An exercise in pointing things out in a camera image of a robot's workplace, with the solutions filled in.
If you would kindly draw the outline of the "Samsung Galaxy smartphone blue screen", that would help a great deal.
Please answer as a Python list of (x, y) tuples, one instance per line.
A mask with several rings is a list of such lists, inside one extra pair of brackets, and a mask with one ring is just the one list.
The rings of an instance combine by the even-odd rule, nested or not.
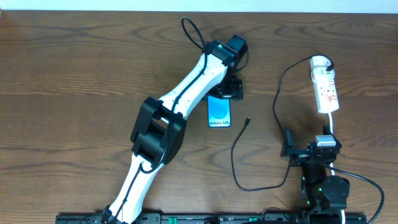
[(209, 96), (208, 126), (210, 128), (229, 128), (231, 126), (231, 112), (229, 99), (219, 99)]

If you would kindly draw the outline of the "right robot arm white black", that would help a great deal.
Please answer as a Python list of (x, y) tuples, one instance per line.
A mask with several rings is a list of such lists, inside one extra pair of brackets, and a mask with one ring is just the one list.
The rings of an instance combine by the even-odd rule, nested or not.
[(285, 129), (282, 157), (289, 158), (291, 167), (302, 170), (301, 194), (308, 208), (302, 212), (302, 223), (343, 223), (341, 214), (347, 208), (350, 183), (338, 175), (328, 175), (327, 167), (336, 160), (342, 148), (327, 126), (315, 136), (306, 149), (294, 149), (289, 128)]

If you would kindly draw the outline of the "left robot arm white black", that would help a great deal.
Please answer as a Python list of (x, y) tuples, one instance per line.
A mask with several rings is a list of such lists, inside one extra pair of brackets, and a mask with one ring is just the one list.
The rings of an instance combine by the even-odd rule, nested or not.
[(245, 39), (233, 35), (227, 43), (207, 42), (194, 69), (158, 100), (148, 97), (131, 134), (132, 159), (116, 200), (101, 214), (102, 223), (133, 223), (158, 171), (182, 146), (187, 118), (204, 98), (242, 100), (243, 84), (234, 73), (248, 52)]

